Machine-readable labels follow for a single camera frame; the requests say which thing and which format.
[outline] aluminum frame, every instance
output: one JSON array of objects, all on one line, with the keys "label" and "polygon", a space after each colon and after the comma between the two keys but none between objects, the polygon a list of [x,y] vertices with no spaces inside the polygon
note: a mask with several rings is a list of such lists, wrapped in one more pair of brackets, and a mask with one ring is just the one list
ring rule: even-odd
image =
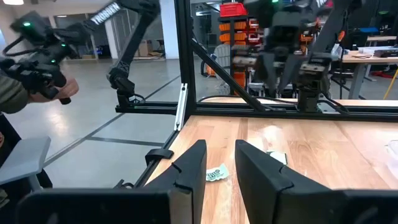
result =
[{"label": "aluminum frame", "polygon": [[[203,116],[241,116],[282,119],[320,119],[337,121],[398,122],[398,107],[346,106],[350,114],[299,113],[294,105],[262,105],[260,101],[236,83],[193,38],[192,18],[189,0],[174,0],[177,21],[178,49],[180,54],[181,83],[188,85],[185,121],[191,115]],[[247,104],[238,103],[200,103],[196,98],[193,53],[209,65]],[[271,106],[277,111],[269,111]],[[147,102],[141,105],[116,107],[118,113],[173,114],[177,112],[177,102]]]}]

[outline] person's hand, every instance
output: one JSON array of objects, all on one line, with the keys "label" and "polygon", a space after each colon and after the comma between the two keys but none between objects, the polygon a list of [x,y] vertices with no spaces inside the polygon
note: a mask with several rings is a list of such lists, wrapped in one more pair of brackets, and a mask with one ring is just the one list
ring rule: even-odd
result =
[{"label": "person's hand", "polygon": [[[79,91],[79,85],[77,84],[75,78],[66,76],[66,79],[67,79],[67,84],[64,87],[62,88],[56,87],[59,90],[59,93],[55,96],[53,100],[70,98],[76,95],[76,93]],[[33,103],[45,103],[49,101],[51,100],[42,96],[40,93],[30,95],[30,102]]]}]

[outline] gray floor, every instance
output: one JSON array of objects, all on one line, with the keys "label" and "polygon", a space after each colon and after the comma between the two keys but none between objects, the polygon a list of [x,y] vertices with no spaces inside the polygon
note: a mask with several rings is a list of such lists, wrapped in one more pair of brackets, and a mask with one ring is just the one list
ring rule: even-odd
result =
[{"label": "gray floor", "polygon": [[[66,63],[63,70],[76,77],[80,92],[67,106],[55,101],[32,104],[7,115],[22,138],[50,136],[46,170],[56,187],[112,187],[120,179],[135,182],[146,167],[145,154],[159,148],[173,129],[174,116],[117,114],[116,91],[105,78],[112,61]],[[221,81],[200,75],[195,61],[197,98],[218,95]],[[140,61],[131,66],[136,92],[148,101],[177,101],[180,87],[178,60]],[[380,100],[391,79],[365,81],[361,95]],[[339,88],[332,84],[334,98]],[[343,90],[343,97],[348,92]],[[398,88],[390,100],[398,100]]]}]

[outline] wooden table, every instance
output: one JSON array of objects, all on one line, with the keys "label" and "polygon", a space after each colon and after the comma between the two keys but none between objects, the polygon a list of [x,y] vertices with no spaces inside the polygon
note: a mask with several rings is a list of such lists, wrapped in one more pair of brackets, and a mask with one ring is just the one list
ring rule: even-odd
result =
[{"label": "wooden table", "polygon": [[380,57],[370,57],[370,58],[356,58],[355,55],[359,54],[358,51],[350,51],[348,55],[344,55],[343,63],[357,63],[358,66],[354,71],[354,79],[349,90],[348,99],[357,100],[359,97],[359,92],[361,91],[362,82],[366,76],[369,75],[370,66],[377,64],[388,64],[388,63],[398,63],[398,57],[380,58]]},{"label": "wooden table", "polygon": [[368,42],[370,42],[370,46],[372,46],[376,42],[396,40],[396,38],[397,36],[374,36],[374,37],[368,37]]},{"label": "wooden table", "polygon": [[[242,103],[239,98],[213,98],[205,102]],[[375,105],[374,101],[341,101],[347,105]],[[378,101],[380,106],[398,106]],[[314,121],[294,119],[191,116],[149,182],[161,174],[199,139],[207,143],[207,169],[224,163],[230,176],[207,182],[202,224],[249,223],[241,197],[234,161],[235,140],[243,139],[266,151],[287,154],[288,166],[331,189],[398,189],[387,168],[385,145],[398,139],[394,123]]]},{"label": "wooden table", "polygon": [[[396,40],[396,39],[397,39],[396,36],[374,36],[374,37],[368,37],[368,44],[367,45],[369,47],[375,47],[375,46],[377,46],[378,42]],[[371,80],[372,82],[375,82],[376,80],[374,78],[369,77],[369,73],[371,71],[372,65],[368,65],[366,67],[367,67],[367,69],[366,69],[365,77],[368,80]]]}]

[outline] desk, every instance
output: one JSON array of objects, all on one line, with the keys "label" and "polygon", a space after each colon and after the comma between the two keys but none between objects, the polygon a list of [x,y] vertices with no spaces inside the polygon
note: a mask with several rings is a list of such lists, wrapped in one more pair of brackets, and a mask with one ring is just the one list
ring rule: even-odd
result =
[{"label": "desk", "polygon": [[[239,98],[214,98],[205,102],[240,103]],[[368,105],[371,101],[342,101]],[[294,119],[191,116],[149,181],[180,157],[199,139],[207,143],[207,169],[224,163],[230,176],[207,182],[202,224],[249,223],[241,197],[234,161],[235,140],[243,139],[262,150],[287,154],[288,166],[331,189],[398,189],[398,180],[386,164],[384,146],[398,139],[394,123],[309,121]]]},{"label": "desk", "polygon": [[[396,39],[397,39],[396,36],[374,36],[374,37],[368,37],[368,42],[369,42],[369,47],[375,47],[377,46],[378,42],[396,40]],[[372,82],[375,82],[376,80],[374,78],[369,77],[371,67],[372,67],[371,65],[367,66],[365,77],[371,80]]]},{"label": "desk", "polygon": [[355,58],[354,55],[358,54],[358,51],[350,51],[348,55],[344,55],[343,63],[358,63],[358,66],[354,71],[354,79],[351,84],[348,99],[356,100],[358,99],[359,92],[361,91],[361,85],[364,78],[369,74],[370,66],[367,65],[377,65],[377,64],[387,64],[387,63],[398,63],[398,57],[391,58],[380,58],[380,57],[370,57],[370,58]]},{"label": "desk", "polygon": [[397,36],[374,36],[368,37],[368,42],[370,42],[370,46],[376,45],[377,42],[388,41],[388,40],[396,40]]}]

